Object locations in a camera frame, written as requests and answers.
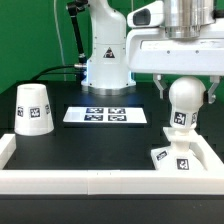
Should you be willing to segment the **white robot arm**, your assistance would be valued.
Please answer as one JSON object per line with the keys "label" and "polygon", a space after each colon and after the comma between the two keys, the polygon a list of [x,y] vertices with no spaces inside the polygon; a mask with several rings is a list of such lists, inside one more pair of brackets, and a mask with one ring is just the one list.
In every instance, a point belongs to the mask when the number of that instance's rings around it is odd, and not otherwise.
{"label": "white robot arm", "polygon": [[131,74],[208,76],[210,103],[224,77],[224,10],[214,0],[155,0],[127,16],[107,0],[89,0],[93,48],[85,89],[118,94],[135,84]]}

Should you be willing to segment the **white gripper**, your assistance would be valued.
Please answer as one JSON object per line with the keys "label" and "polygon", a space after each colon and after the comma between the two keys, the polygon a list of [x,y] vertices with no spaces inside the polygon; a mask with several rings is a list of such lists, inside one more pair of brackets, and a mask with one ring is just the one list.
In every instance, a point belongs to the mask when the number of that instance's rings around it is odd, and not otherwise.
{"label": "white gripper", "polygon": [[224,29],[205,26],[199,38],[172,40],[162,28],[133,29],[126,42],[127,61],[131,71],[156,73],[153,81],[160,98],[168,99],[168,86],[161,74],[217,75],[210,77],[211,86],[204,101],[213,104],[215,91],[224,75]]}

